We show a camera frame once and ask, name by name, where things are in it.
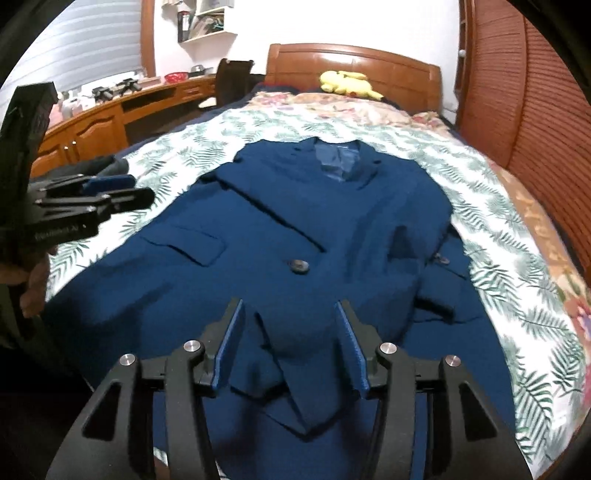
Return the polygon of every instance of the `desk drawer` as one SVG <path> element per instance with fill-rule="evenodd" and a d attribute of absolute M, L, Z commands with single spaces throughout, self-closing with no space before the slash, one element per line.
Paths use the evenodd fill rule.
<path fill-rule="evenodd" d="M 212 96 L 215 87 L 212 80 L 204 80 L 193 85 L 183 86 L 179 94 L 183 100 L 197 100 Z"/>

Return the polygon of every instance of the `blazer button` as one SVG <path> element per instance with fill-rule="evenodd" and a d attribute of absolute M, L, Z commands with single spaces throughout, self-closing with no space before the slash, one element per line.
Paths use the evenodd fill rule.
<path fill-rule="evenodd" d="M 305 275 L 310 270 L 310 264 L 308 262 L 304 262 L 303 260 L 292 260 L 290 262 L 290 268 L 293 273 Z"/>

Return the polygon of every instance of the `red bowl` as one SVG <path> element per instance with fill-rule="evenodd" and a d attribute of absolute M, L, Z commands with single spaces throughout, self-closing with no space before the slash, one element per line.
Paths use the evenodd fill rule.
<path fill-rule="evenodd" d="M 188 79 L 189 74 L 187 72 L 174 72 L 164 76 L 164 80 L 166 80 L 166 83 L 185 82 Z"/>

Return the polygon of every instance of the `wooden wardrobe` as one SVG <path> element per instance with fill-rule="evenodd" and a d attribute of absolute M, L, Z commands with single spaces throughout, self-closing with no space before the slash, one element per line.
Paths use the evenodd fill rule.
<path fill-rule="evenodd" d="M 457 125 L 567 232 L 591 280 L 591 106 L 552 46 L 506 0 L 460 2 Z"/>

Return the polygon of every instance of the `white wall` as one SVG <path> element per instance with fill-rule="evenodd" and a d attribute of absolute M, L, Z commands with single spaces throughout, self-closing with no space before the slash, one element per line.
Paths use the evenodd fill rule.
<path fill-rule="evenodd" d="M 457 0 L 344 0 L 340 8 L 334 0 L 235 0 L 235 40 L 212 37 L 184 46 L 177 43 L 176 13 L 163 18 L 163 10 L 174 8 L 162 9 L 156 1 L 154 43 L 159 75 L 186 71 L 196 63 L 216 67 L 225 56 L 252 59 L 253 73 L 265 73 L 272 43 L 357 45 L 438 65 L 443 105 L 448 110 L 457 108 L 453 93 L 460 22 Z"/>

